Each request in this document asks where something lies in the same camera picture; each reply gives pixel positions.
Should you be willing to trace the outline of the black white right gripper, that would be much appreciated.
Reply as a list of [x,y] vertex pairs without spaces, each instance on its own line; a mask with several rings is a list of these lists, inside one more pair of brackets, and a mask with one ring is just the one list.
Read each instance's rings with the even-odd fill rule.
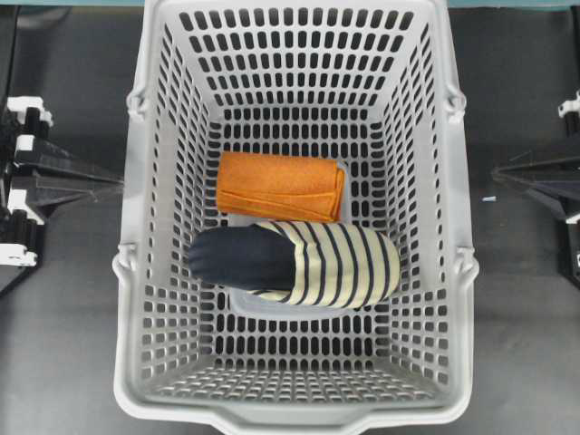
[[548,207],[566,223],[570,271],[579,274],[579,91],[558,106],[569,153],[529,152],[492,170],[492,178]]

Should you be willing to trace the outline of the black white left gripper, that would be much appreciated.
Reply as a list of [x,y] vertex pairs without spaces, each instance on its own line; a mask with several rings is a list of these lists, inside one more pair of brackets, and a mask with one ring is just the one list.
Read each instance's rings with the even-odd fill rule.
[[[1,264],[36,266],[45,219],[79,200],[122,193],[123,177],[46,139],[53,115],[38,96],[1,104]],[[24,159],[30,157],[30,164]],[[80,179],[34,179],[40,169]]]

